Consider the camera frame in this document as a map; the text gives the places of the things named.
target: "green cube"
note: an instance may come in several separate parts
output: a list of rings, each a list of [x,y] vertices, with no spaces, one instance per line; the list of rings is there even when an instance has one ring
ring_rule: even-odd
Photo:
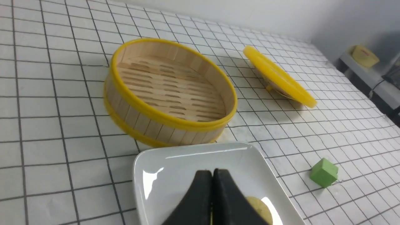
[[[329,187],[338,179],[338,167],[322,158],[311,169],[310,179],[323,188]]]

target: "bamboo steamer basket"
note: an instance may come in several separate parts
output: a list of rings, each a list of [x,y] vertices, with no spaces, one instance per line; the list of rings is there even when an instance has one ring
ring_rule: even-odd
[[[114,53],[104,104],[127,134],[153,147],[214,142],[235,114],[228,77],[200,53],[144,38]]]

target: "yellow plastic rim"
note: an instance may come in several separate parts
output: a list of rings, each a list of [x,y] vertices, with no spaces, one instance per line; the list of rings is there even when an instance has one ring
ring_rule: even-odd
[[[104,101],[104,106],[110,115],[111,119],[114,121],[115,124],[117,124],[125,133],[130,135],[131,137],[135,138],[136,140],[142,142],[145,145],[152,146],[154,148],[162,148],[162,147],[170,147],[172,146],[171,144],[164,143],[161,141],[154,140],[152,138],[149,138],[148,136],[145,136],[138,131],[134,130],[132,127],[128,126],[125,121],[123,121],[118,114],[115,112],[109,101],[107,100],[106,96],[106,85],[104,85],[104,94],[103,94],[103,101]],[[215,142],[219,136],[221,136],[222,132],[216,137],[214,140],[211,140],[210,143]]]
[[[285,97],[292,98],[310,108],[314,108],[317,105],[317,101],[297,81],[254,47],[247,45],[243,53],[261,72],[264,79],[268,82],[271,81],[289,94],[289,96],[283,94]]]
[[[223,78],[227,81],[230,91],[233,93],[234,97],[234,107],[231,110],[231,112],[226,115],[224,118],[218,119],[216,121],[210,121],[210,122],[197,122],[197,121],[188,121],[180,118],[176,118],[173,116],[170,116],[164,112],[158,111],[155,108],[151,107],[147,103],[145,103],[143,100],[138,98],[135,94],[132,93],[128,89],[128,87],[123,83],[121,77],[119,76],[118,70],[117,70],[117,56],[121,53],[121,51],[126,48],[128,45],[131,44],[136,44],[139,42],[162,42],[166,44],[171,44],[178,46],[180,48],[183,48],[187,51],[190,51],[191,53],[201,57],[203,60],[207,61],[210,65],[212,65],[220,74],[223,76]],[[236,97],[236,92],[235,89],[233,88],[233,85],[229,81],[228,77],[225,75],[225,73],[217,66],[215,65],[211,60],[203,56],[202,54],[198,53],[197,51],[194,51],[193,49],[190,49],[189,47],[186,47],[182,44],[168,41],[168,40],[162,40],[162,39],[156,39],[156,38],[143,38],[143,39],[137,39],[137,40],[132,40],[129,41],[123,45],[121,45],[117,51],[114,53],[111,59],[111,78],[112,81],[115,85],[115,88],[117,91],[121,94],[121,96],[124,98],[124,100],[129,103],[131,106],[133,106],[136,110],[139,112],[145,114],[148,116],[150,119],[155,120],[161,124],[168,125],[170,127],[186,130],[186,131],[210,131],[210,130],[215,130],[220,127],[226,126],[226,124],[232,119],[233,115],[236,112],[236,108],[238,105],[238,100]]]

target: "white wall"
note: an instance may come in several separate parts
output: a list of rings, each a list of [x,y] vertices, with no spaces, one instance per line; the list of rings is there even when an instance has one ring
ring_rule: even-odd
[[[118,0],[275,34],[311,39],[344,0]]]
[[[331,62],[356,44],[371,48],[382,59],[394,57],[400,52],[399,9],[399,0],[344,1],[320,27],[312,43]],[[392,47],[382,51],[386,44]]]

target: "white tiled tabletop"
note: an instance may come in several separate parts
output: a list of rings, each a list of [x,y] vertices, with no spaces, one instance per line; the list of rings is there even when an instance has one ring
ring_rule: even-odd
[[[226,71],[238,113],[218,142],[256,146],[307,224],[400,224],[400,129],[308,42],[105,0],[0,0],[1,225],[138,224],[131,166],[149,147],[112,122],[102,87],[113,52],[141,37]],[[267,92],[246,44],[317,107]],[[322,157],[339,167],[327,189],[308,178]]]

